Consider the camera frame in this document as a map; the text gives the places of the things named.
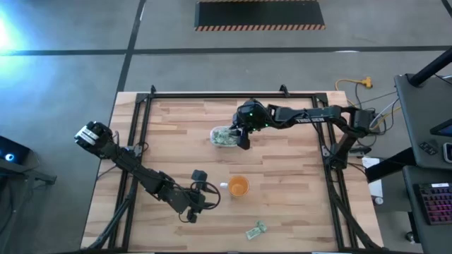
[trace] rgb keyboard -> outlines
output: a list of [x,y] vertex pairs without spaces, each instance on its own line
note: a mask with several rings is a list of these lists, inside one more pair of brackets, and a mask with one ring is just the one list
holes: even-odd
[[452,183],[415,184],[414,189],[428,224],[452,224]]

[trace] black mat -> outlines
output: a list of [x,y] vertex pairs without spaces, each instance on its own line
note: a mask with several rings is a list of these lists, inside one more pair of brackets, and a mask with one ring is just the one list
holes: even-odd
[[324,30],[313,0],[205,0],[196,4],[196,31]]

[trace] light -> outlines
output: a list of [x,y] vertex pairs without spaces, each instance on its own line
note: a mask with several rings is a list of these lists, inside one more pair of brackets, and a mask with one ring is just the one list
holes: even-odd
[[5,155],[5,160],[7,160],[8,162],[12,161],[13,159],[14,159],[14,155],[12,155],[12,154]]

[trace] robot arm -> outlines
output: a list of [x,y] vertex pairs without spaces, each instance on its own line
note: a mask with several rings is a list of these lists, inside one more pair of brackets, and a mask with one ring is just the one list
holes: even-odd
[[[134,151],[114,143],[112,131],[102,123],[89,122],[74,138],[83,149],[100,159],[112,160],[118,168],[134,175],[149,194],[157,200],[167,202],[178,214],[190,207],[187,220],[191,223],[196,223],[197,213],[201,213],[203,209],[213,209],[220,202],[218,190],[213,191],[207,187],[212,185],[206,182],[206,172],[195,170],[191,176],[195,182],[190,188],[182,188],[165,173],[143,167]],[[217,194],[218,202],[206,202],[201,191]]]
[[[347,121],[341,116],[349,113]],[[331,147],[328,163],[334,169],[344,169],[347,165],[347,155],[358,138],[363,138],[370,133],[369,125],[372,120],[372,112],[357,109],[355,107],[332,106],[318,109],[291,109],[269,104],[264,107],[256,99],[250,99],[237,108],[232,118],[232,130],[239,135],[238,146],[248,150],[250,148],[249,134],[260,131],[263,128],[277,129],[290,128],[295,124],[304,123],[333,123],[344,133],[344,136]]]

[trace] concrete floor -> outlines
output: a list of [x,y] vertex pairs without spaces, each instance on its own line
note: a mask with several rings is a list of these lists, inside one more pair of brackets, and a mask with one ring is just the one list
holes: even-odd
[[[195,2],[147,0],[136,48],[452,44],[452,20],[438,0],[320,0],[325,31],[204,33],[193,31]],[[137,7],[138,0],[3,0],[0,52],[126,49]],[[125,91],[147,91],[150,85],[161,91],[276,90],[280,84],[290,90],[332,90],[337,79],[369,75],[374,88],[359,88],[364,101],[395,91],[394,75],[414,73],[440,53],[137,55]],[[40,170],[58,176],[54,186],[37,190],[28,201],[9,253],[78,249],[99,160],[74,145],[73,135],[88,121],[109,121],[123,62],[123,55],[0,56],[0,135],[34,149]],[[340,87],[356,101],[353,84]],[[395,99],[391,95],[365,107],[381,110]],[[409,146],[398,112],[395,127],[378,139],[371,155],[388,157]],[[400,175],[383,180],[385,190],[403,184]],[[376,209],[385,246],[421,251],[402,237],[409,230],[406,213],[388,212],[403,202],[403,195],[394,196]]]

